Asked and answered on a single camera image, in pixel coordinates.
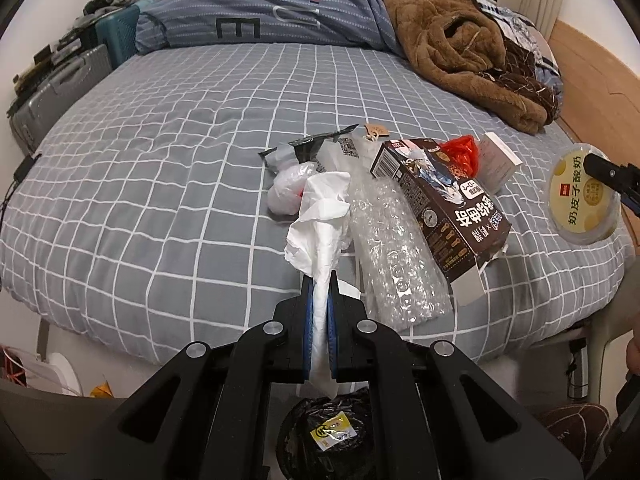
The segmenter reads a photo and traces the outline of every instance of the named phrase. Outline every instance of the yellow label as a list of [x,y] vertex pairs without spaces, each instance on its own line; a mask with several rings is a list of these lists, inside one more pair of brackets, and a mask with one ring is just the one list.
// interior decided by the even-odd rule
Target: yellow label
[[356,435],[356,430],[353,429],[344,412],[338,413],[311,432],[311,437],[323,451]]
[[584,172],[588,152],[575,150],[555,166],[549,208],[556,224],[572,233],[595,229],[607,215],[613,191]]

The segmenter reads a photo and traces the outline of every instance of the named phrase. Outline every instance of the bubble wrap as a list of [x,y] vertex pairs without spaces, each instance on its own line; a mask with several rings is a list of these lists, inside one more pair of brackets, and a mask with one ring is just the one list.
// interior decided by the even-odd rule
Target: bubble wrap
[[400,332],[450,312],[447,282],[398,183],[361,175],[350,195],[369,317]]

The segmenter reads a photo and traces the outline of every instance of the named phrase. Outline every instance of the plastic lid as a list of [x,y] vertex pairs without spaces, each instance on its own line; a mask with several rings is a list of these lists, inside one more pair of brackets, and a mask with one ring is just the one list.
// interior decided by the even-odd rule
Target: plastic lid
[[561,153],[546,180],[552,227],[577,245],[608,238],[620,221],[620,195],[584,171],[588,153],[607,158],[590,144],[574,144]]

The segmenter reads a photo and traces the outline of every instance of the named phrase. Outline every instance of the wooden bed frame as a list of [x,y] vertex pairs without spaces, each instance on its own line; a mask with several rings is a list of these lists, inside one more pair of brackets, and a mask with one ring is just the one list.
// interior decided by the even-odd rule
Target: wooden bed frame
[[[560,126],[577,142],[598,147],[616,164],[640,167],[640,78],[617,57],[564,22],[549,45],[562,71]],[[623,207],[640,254],[640,219]]]

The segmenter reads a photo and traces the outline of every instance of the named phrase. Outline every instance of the barcode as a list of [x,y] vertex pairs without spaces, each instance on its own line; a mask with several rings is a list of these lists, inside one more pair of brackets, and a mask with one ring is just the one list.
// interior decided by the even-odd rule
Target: barcode
[[391,153],[385,150],[380,153],[372,173],[376,178],[380,178],[381,176],[393,178],[399,167],[400,163],[395,160]]

